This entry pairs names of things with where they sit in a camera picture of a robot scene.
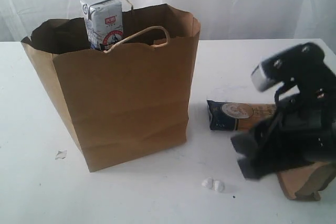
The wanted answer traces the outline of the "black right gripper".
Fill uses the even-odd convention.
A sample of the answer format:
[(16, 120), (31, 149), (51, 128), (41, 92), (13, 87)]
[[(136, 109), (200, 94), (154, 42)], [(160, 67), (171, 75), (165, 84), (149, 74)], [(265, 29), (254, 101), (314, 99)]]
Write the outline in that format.
[(237, 161), (247, 180), (315, 162), (335, 162), (335, 88), (279, 99), (286, 91), (285, 87), (276, 91), (277, 111), (266, 131), (252, 128), (230, 138), (237, 153), (254, 155)]

